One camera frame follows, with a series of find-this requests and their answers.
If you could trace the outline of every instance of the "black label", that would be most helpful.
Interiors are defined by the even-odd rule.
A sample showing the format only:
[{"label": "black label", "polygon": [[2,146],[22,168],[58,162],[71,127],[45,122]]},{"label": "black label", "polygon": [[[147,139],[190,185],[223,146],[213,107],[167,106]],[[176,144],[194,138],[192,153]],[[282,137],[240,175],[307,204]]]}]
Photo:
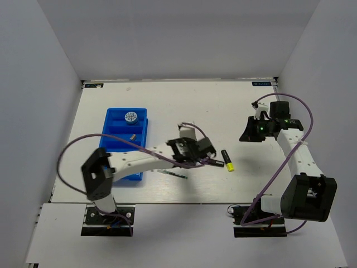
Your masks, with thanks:
[{"label": "black label", "polygon": [[252,85],[254,87],[271,87],[272,83],[271,82],[252,82]]},{"label": "black label", "polygon": [[103,83],[99,83],[99,84],[85,84],[84,88],[102,88],[103,87]]}]

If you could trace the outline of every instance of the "blue plastic container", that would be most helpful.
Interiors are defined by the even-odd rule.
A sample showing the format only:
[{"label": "blue plastic container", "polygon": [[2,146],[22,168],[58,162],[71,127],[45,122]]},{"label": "blue plastic container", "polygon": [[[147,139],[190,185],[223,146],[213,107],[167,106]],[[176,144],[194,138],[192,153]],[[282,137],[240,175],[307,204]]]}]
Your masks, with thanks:
[{"label": "blue plastic container", "polygon": [[[125,115],[128,112],[135,112],[138,115],[138,122],[134,125],[129,125],[125,121]],[[105,116],[103,134],[110,134],[127,141],[145,147],[147,134],[147,110],[144,108],[109,108]],[[131,141],[130,138],[136,135],[136,139]],[[112,138],[102,137],[100,139],[99,147],[104,147],[107,152],[128,152],[135,151],[136,148],[127,145],[126,143],[114,140]],[[123,179],[128,180],[142,180],[143,174],[137,173],[127,176]]]}]

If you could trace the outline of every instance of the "yellow cap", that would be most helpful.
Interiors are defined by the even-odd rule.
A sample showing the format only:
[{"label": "yellow cap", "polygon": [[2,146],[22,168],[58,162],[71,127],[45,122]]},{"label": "yellow cap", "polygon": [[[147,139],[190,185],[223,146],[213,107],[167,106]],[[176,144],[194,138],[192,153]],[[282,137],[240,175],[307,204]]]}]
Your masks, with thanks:
[{"label": "yellow cap", "polygon": [[228,164],[227,164],[227,169],[228,169],[229,172],[234,171],[234,166],[233,166],[233,164],[232,164],[232,163],[228,163]]}]

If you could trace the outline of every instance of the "white table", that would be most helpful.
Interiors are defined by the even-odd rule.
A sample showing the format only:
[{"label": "white table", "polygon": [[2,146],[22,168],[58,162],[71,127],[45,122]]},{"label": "white table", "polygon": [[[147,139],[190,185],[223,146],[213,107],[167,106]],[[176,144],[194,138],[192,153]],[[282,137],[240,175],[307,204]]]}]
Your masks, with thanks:
[{"label": "white table", "polygon": [[[126,82],[84,88],[70,140],[88,133],[101,133],[105,114],[112,107],[148,110],[147,146],[177,138],[177,124],[194,122],[210,137],[222,160],[226,149],[235,166],[175,169],[188,180],[158,172],[145,172],[141,182],[120,181],[112,193],[118,203],[250,203],[277,170],[284,155],[274,138],[262,143],[239,142],[251,102],[273,92],[272,87],[253,87],[252,82]],[[264,102],[276,101],[274,96]],[[72,185],[84,189],[80,167],[98,147],[99,138],[73,145],[62,161],[61,173]],[[285,168],[267,193],[281,194],[291,179]],[[53,203],[87,203],[86,196],[66,187],[58,178]]]},{"label": "white table", "polygon": [[[331,219],[288,237],[234,238],[227,205],[136,205],[133,237],[80,236],[85,204],[45,204],[28,252],[39,268],[335,268],[346,261]],[[287,230],[301,221],[286,220]]]}]

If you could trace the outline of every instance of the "gray wall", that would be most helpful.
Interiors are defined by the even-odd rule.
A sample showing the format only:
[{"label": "gray wall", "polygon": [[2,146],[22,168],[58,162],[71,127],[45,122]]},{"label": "gray wall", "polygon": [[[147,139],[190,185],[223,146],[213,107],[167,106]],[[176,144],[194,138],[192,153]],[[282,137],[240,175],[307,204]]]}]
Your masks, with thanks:
[{"label": "gray wall", "polygon": [[36,0],[0,1],[0,257],[22,267],[80,81]]},{"label": "gray wall", "polygon": [[80,79],[280,75],[319,0],[38,0]]},{"label": "gray wall", "polygon": [[[322,0],[279,79],[280,91],[306,100],[315,116],[308,142],[338,183],[331,215],[349,267],[357,267],[356,10],[356,1]],[[308,126],[304,108],[292,109]]]}]

